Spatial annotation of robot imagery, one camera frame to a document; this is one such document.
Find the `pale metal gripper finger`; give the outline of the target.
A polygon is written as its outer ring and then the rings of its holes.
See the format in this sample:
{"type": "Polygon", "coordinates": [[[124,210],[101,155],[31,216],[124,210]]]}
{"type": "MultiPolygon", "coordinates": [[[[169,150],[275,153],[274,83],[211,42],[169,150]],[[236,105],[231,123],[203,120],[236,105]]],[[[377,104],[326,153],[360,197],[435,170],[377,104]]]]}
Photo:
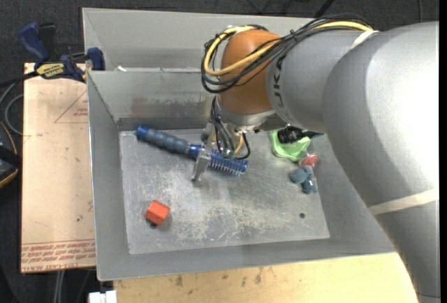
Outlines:
{"type": "Polygon", "coordinates": [[[208,151],[201,151],[199,155],[199,178],[203,176],[211,162],[211,154],[208,151]]]}
{"type": "Polygon", "coordinates": [[[195,160],[195,164],[193,167],[193,172],[191,175],[191,180],[193,182],[197,182],[201,180],[201,176],[203,174],[203,169],[202,169],[202,158],[201,156],[197,156],[196,160],[195,160]]]}

